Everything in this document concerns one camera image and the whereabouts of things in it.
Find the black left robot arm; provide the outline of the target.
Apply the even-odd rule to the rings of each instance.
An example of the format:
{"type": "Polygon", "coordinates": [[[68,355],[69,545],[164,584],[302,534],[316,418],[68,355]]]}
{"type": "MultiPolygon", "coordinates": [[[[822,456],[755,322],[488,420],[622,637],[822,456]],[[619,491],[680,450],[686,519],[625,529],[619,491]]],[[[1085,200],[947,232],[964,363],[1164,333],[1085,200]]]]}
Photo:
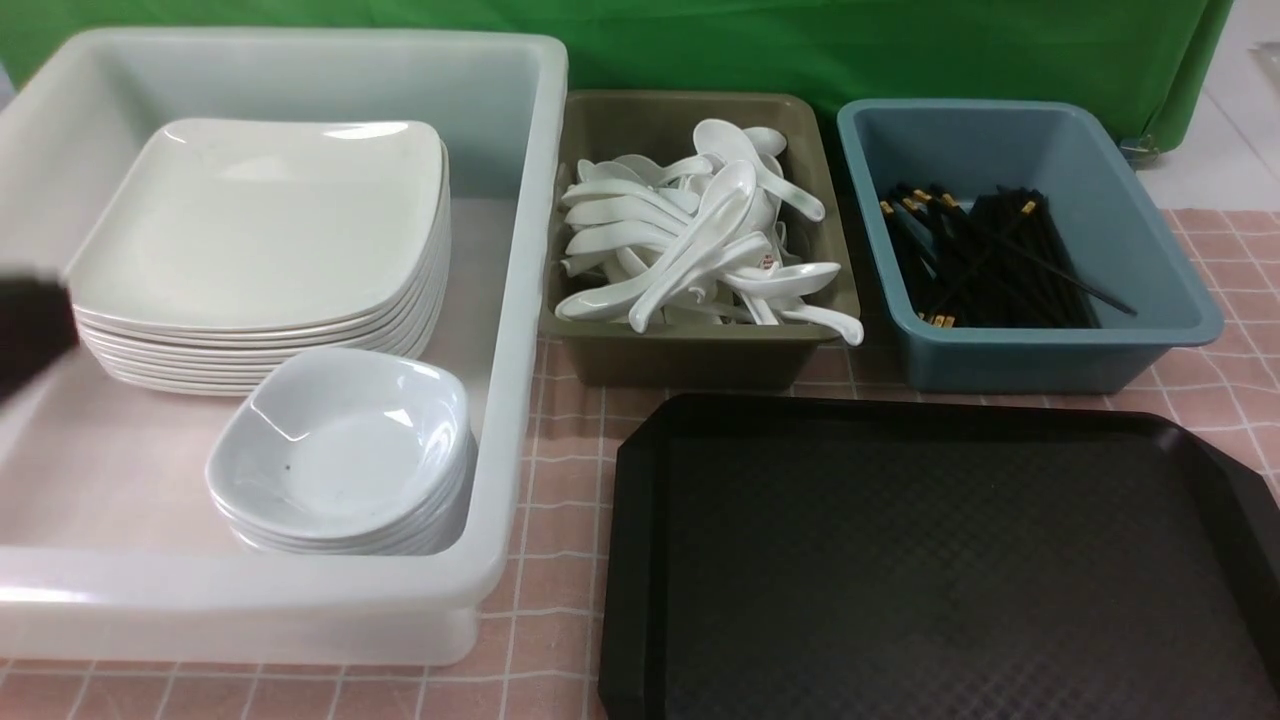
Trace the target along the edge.
{"type": "Polygon", "coordinates": [[[79,345],[68,288],[29,272],[1,274],[1,401],[79,345]]]}

